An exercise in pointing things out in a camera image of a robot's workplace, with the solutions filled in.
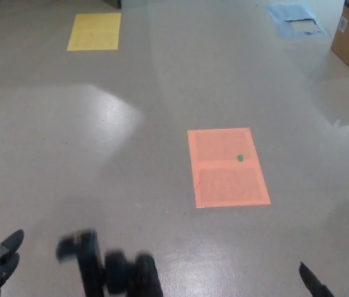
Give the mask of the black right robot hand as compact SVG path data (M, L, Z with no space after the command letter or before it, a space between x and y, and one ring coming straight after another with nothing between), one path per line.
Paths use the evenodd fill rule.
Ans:
M328 287L321 283L315 274L303 263L298 268L300 277L313 297L334 297Z

